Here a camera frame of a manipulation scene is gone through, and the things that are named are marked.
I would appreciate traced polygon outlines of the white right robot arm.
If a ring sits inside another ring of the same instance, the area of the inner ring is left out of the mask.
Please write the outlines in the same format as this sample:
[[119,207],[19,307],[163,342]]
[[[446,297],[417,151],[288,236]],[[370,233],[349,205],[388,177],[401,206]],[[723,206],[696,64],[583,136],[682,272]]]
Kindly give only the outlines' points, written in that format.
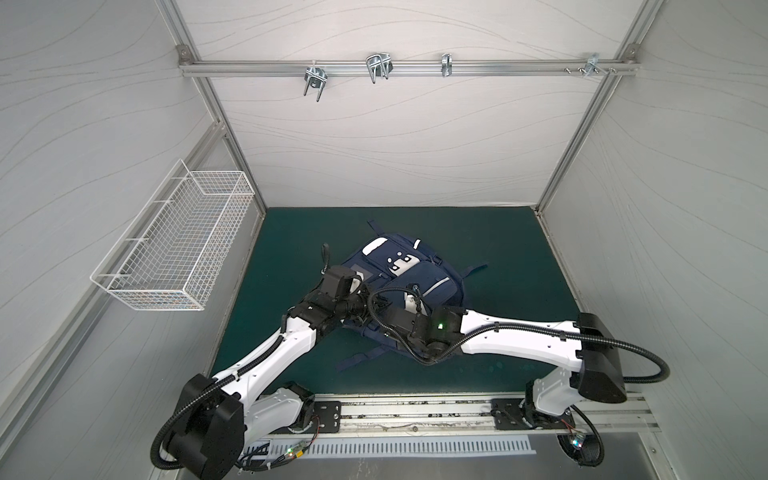
[[654,384],[671,374],[659,355],[613,338],[602,321],[581,313],[573,321],[539,323],[489,316],[461,307],[427,306],[416,290],[381,288],[368,296],[368,317],[424,366],[459,354],[493,354],[553,366],[534,380],[525,404],[561,416],[588,400],[626,401],[629,384]]

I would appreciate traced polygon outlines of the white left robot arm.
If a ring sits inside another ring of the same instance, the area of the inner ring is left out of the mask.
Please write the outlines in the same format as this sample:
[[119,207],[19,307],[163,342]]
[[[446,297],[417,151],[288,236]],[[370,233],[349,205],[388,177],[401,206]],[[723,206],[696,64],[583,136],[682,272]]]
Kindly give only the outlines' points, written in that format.
[[199,479],[222,479],[233,468],[255,471],[247,444],[306,423],[314,401],[298,386],[271,395],[266,388],[345,320],[364,313],[370,276],[358,265],[326,264],[318,285],[286,311],[267,340],[216,375],[191,378],[152,441],[152,465],[186,469]]

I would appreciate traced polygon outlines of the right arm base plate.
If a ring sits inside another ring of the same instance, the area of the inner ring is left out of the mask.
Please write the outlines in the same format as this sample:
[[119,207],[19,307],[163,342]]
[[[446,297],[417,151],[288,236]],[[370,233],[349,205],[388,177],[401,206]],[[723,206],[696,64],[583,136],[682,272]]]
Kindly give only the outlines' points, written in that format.
[[566,430],[575,426],[569,410],[561,416],[544,414],[524,398],[493,398],[490,405],[494,428],[500,431]]

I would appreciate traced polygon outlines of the navy blue student backpack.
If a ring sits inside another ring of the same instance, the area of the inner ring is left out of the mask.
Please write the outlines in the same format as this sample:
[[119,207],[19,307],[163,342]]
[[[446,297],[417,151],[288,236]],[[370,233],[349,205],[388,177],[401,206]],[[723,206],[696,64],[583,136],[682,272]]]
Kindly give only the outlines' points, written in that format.
[[343,265],[355,270],[367,291],[374,295],[374,312],[348,321],[345,327],[376,342],[377,346],[340,361],[336,370],[349,370],[389,352],[422,364],[435,362],[437,357],[420,358],[397,331],[386,325],[386,311],[396,307],[429,315],[440,306],[465,307],[468,303],[465,280],[487,265],[482,263],[458,271],[422,239],[386,233],[373,220],[368,224],[376,237],[350,255]]

